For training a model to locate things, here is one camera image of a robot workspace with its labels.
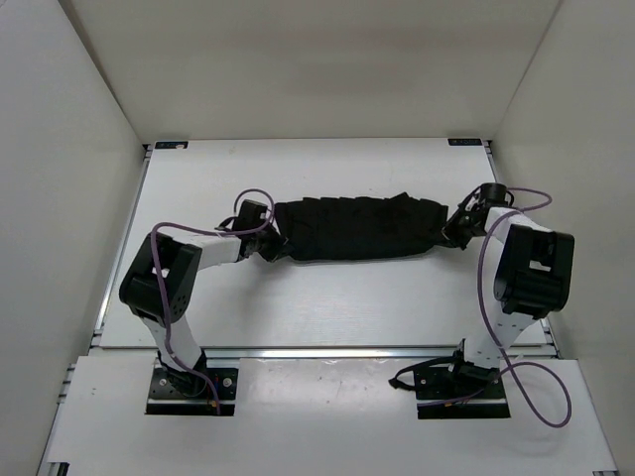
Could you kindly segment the black skirt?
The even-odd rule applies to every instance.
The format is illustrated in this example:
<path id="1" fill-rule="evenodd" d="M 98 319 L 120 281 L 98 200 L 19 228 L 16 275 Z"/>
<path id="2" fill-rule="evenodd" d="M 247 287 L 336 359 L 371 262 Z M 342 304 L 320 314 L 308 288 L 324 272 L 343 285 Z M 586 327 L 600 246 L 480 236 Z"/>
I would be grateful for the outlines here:
<path id="1" fill-rule="evenodd" d="M 275 205 L 285 252 L 300 262 L 420 255 L 443 240 L 447 213 L 447 206 L 405 192 L 389 198 L 305 197 Z"/>

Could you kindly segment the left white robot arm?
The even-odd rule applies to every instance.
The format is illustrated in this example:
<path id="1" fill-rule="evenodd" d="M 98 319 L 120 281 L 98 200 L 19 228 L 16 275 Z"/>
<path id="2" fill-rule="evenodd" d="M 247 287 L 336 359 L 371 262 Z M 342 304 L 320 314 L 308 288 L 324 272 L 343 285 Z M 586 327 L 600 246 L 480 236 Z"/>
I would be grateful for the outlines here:
<path id="1" fill-rule="evenodd" d="M 185 397 L 219 400 L 205 352 L 186 318 L 198 273 L 254 254 L 272 262 L 284 246 L 271 225 L 255 232 L 185 230 L 178 236 L 152 230 L 144 239 L 120 285 L 119 299 L 149 329 L 167 380 Z"/>

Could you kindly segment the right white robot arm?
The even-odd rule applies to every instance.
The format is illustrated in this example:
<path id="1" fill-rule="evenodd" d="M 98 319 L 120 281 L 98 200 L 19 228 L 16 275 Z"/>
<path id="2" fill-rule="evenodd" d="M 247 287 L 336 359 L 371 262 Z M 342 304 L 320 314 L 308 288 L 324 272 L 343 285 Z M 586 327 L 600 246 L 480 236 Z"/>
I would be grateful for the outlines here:
<path id="1" fill-rule="evenodd" d="M 459 344 L 450 357 L 404 368 L 389 380 L 397 390 L 448 391 L 444 405 L 473 398 L 514 371 L 508 349 L 525 329 L 566 305 L 574 238 L 535 223 L 510 206 L 460 208 L 444 226 L 446 241 L 465 248 L 483 239 L 477 263 L 477 302 L 484 330 Z"/>

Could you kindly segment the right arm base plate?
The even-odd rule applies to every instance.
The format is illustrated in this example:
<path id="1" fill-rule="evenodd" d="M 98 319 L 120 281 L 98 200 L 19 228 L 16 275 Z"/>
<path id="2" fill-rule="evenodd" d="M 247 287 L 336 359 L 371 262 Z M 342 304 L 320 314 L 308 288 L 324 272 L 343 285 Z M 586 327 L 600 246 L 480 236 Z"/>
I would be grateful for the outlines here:
<path id="1" fill-rule="evenodd" d="M 395 390 L 415 394 L 419 420 L 511 416 L 498 373 L 477 370 L 457 357 L 438 357 L 405 367 L 388 383 Z"/>

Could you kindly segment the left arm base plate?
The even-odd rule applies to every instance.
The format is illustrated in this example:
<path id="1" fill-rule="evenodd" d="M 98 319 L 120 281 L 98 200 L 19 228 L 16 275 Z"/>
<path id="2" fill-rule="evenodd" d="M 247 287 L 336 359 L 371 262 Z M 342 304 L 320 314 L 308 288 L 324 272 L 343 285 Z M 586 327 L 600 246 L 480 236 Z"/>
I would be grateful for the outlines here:
<path id="1" fill-rule="evenodd" d="M 177 383 L 170 372 L 159 362 L 153 368 L 149 384 L 145 414 L 148 416 L 178 417 L 233 417 L 239 377 L 238 367 L 222 364 L 220 367 L 207 363 L 208 379 L 214 384 L 217 398 L 205 380 L 194 382 L 191 390 L 183 392 L 185 386 Z"/>

